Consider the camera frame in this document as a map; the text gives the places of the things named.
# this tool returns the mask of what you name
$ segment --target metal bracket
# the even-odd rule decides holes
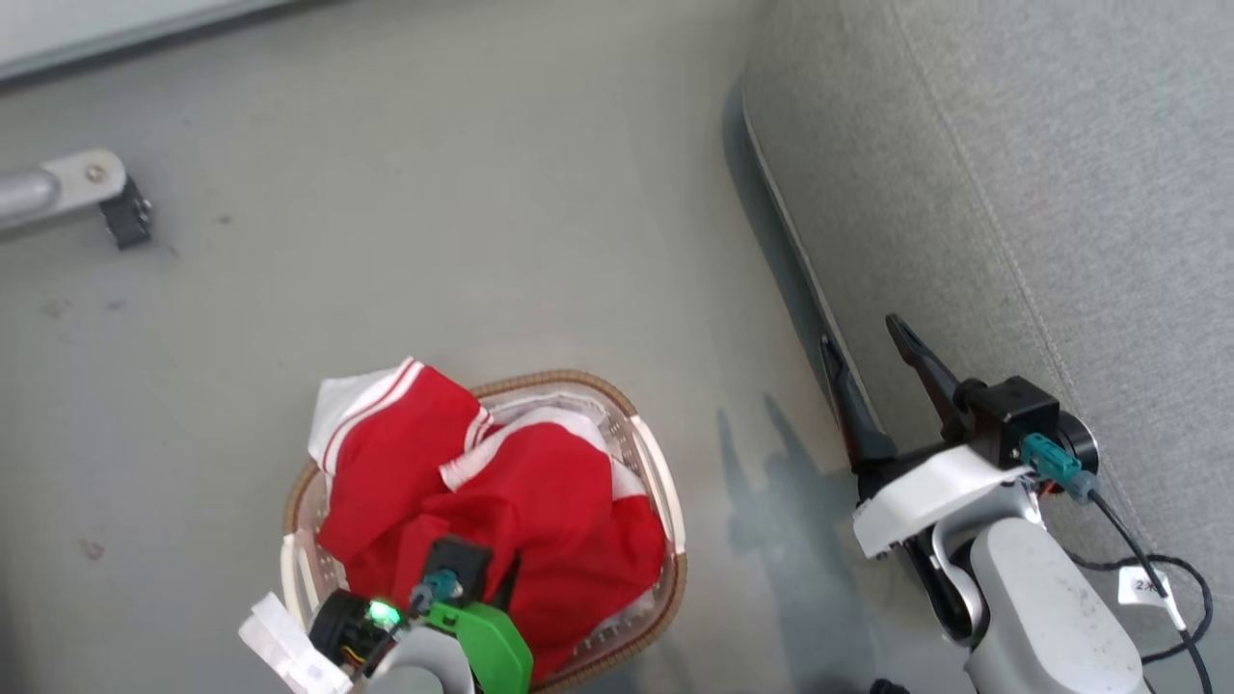
[[[99,205],[121,249],[151,238],[151,203],[107,149],[88,149],[0,173],[0,230]]]

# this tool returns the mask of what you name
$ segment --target sofa seam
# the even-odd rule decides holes
[[[938,95],[934,93],[933,84],[930,83],[929,75],[926,70],[926,65],[924,63],[922,63],[921,58],[917,54],[917,49],[913,46],[912,40],[908,37],[908,30],[905,27],[903,20],[900,16],[900,11],[896,7],[896,2],[895,1],[886,2],[886,6],[891,12],[892,21],[896,25],[896,30],[900,33],[900,40],[903,43],[905,52],[908,56],[909,63],[912,63],[913,72],[916,73],[917,79],[922,85],[922,89],[926,94],[926,99],[927,101],[929,101],[930,109],[934,111],[934,115],[938,119],[938,123],[940,125],[943,132],[950,141],[951,148],[954,149],[956,158],[959,159],[958,163],[960,164],[960,168],[963,169],[964,175],[967,179],[969,186],[976,194],[977,203],[981,207],[981,214],[986,217],[987,225],[993,231],[993,233],[990,235],[990,241],[995,246],[995,249],[998,252],[1000,259],[1011,270],[1012,280],[1016,285],[1018,294],[1021,295],[1021,304],[1022,304],[1021,311],[1027,314],[1027,317],[1029,317],[1029,320],[1033,322],[1033,327],[1035,328],[1034,337],[1037,342],[1038,353],[1043,358],[1045,358],[1049,366],[1051,367],[1050,379],[1054,382],[1056,387],[1062,388],[1066,391],[1066,394],[1072,399],[1072,401],[1076,404],[1076,408],[1080,410],[1077,412],[1080,415],[1080,419],[1083,420],[1086,415],[1086,408],[1083,406],[1083,401],[1080,398],[1079,389],[1075,385],[1075,380],[1071,378],[1071,373],[1066,367],[1066,361],[1059,352],[1058,345],[1055,343],[1053,336],[1050,335],[1049,328],[1046,328],[1045,320],[1044,317],[1041,317],[1040,311],[1037,307],[1037,301],[1033,298],[1033,291],[1028,286],[1028,282],[1023,277],[1023,272],[1019,268],[1019,262],[1016,259],[1016,256],[1011,249],[1011,245],[1007,242],[1007,235],[998,221],[998,216],[995,214],[993,205],[990,203],[990,199],[986,195],[985,189],[982,188],[981,183],[977,180],[976,174],[974,173],[971,158],[969,157],[967,151],[964,148],[964,144],[959,135],[955,132],[955,127],[953,126],[950,119],[948,119],[946,112],[938,99]],[[1109,479],[1112,483],[1111,485],[1113,487],[1116,494],[1122,501],[1120,505],[1124,509],[1127,509],[1127,511],[1132,516],[1132,522],[1134,524],[1141,540],[1151,550],[1156,550],[1157,548],[1156,543],[1153,541],[1151,536],[1145,531],[1144,522],[1141,521],[1139,512],[1135,510],[1135,506],[1130,503],[1125,489],[1119,482],[1119,477],[1117,474],[1109,475]]]

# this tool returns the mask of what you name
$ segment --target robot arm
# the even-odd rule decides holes
[[[888,316],[887,327],[930,395],[943,442],[900,456],[824,338],[865,554],[907,553],[944,631],[971,650],[966,671],[980,694],[1149,694],[1134,643],[1045,530],[1037,503],[1040,458],[1029,443],[1060,453],[1072,467],[1059,477],[1086,498],[1098,463],[1087,430],[1022,378],[961,384],[903,321]]]

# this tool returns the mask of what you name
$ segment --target basket rim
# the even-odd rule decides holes
[[[523,388],[533,388],[538,385],[553,385],[560,383],[574,383],[579,385],[586,385],[601,394],[607,396],[617,409],[627,417],[633,417],[638,415],[638,410],[634,409],[634,404],[631,403],[629,398],[624,393],[617,389],[616,385],[608,383],[607,380],[600,378],[598,375],[578,370],[578,369],[555,369],[547,372],[537,372],[526,375],[518,375],[515,378],[507,378],[502,380],[496,380],[492,383],[486,383],[484,385],[478,385],[469,389],[471,395],[476,400],[482,400],[485,398],[492,398],[495,395],[502,395],[511,390],[520,390]],[[292,535],[296,532],[296,517],[300,515],[300,503],[304,499],[305,491],[312,483],[313,478],[320,474],[321,470],[317,464],[310,459],[305,468],[300,472],[296,478],[295,484],[291,487],[291,493],[288,495],[286,505],[283,510],[283,535]],[[534,694],[558,694],[566,689],[570,689],[582,682],[586,682],[601,672],[610,669],[619,663],[628,661],[629,658],[643,652],[653,641],[660,637],[664,631],[676,617],[677,611],[681,609],[681,601],[685,596],[686,589],[686,556],[685,553],[677,553],[673,556],[673,564],[675,571],[673,572],[673,587],[669,593],[669,601],[665,604],[664,610],[655,619],[654,622],[639,635],[634,641],[622,646],[617,651],[600,658],[598,661],[586,666],[585,668],[566,674],[564,677],[549,675],[549,678],[539,684],[534,684],[531,692]]]

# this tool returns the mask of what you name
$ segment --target label sticker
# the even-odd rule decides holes
[[[1144,567],[1123,567],[1118,572],[1118,601],[1123,605],[1154,605],[1170,612],[1170,620],[1180,631],[1187,629],[1187,622],[1178,614],[1178,605],[1174,601],[1174,590],[1170,588],[1170,579],[1165,572],[1157,571],[1157,578],[1165,588],[1166,596],[1162,598],[1153,585],[1149,572]]]

